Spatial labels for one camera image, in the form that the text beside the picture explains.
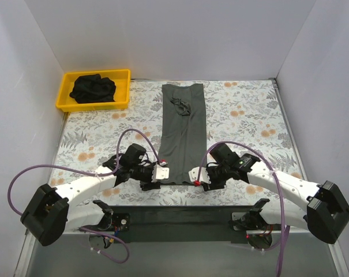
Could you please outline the dark grey t shirt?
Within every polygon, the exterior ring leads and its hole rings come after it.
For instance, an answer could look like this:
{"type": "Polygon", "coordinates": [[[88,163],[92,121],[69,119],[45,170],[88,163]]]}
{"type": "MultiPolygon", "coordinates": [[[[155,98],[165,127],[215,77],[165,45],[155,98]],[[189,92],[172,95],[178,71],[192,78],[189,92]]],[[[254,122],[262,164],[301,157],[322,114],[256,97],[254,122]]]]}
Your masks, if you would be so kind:
{"type": "Polygon", "coordinates": [[[191,183],[189,171],[200,165],[207,150],[204,86],[162,86],[163,119],[159,158],[170,169],[166,185],[191,183]]]}

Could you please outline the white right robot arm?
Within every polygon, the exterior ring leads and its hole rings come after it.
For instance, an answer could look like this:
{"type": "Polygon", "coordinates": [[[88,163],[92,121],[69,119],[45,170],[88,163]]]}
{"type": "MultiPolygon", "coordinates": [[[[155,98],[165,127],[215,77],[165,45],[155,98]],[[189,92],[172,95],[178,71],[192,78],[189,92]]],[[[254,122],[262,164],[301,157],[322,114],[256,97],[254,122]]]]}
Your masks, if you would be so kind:
{"type": "Polygon", "coordinates": [[[274,169],[254,150],[239,156],[227,143],[208,150],[213,166],[195,167],[189,177],[205,191],[223,189],[229,179],[243,181],[279,195],[279,204],[258,200],[245,214],[231,220],[239,230],[261,230],[273,225],[310,231],[327,244],[335,244],[349,222],[349,204],[339,187],[331,182],[309,182],[274,169]]]}

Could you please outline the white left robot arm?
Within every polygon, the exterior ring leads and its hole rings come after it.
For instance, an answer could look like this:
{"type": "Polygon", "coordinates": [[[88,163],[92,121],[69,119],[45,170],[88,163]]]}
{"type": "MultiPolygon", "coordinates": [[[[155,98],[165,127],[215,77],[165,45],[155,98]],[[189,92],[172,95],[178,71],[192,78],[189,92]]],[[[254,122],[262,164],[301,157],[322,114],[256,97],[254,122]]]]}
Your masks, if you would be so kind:
{"type": "Polygon", "coordinates": [[[91,176],[51,187],[40,186],[25,211],[21,223],[43,246],[53,244],[65,231],[91,227],[94,231],[113,231],[121,224],[113,209],[101,200],[83,202],[130,179],[148,190],[169,178],[167,162],[144,160],[146,149],[132,144],[125,153],[112,156],[91,176]]]}

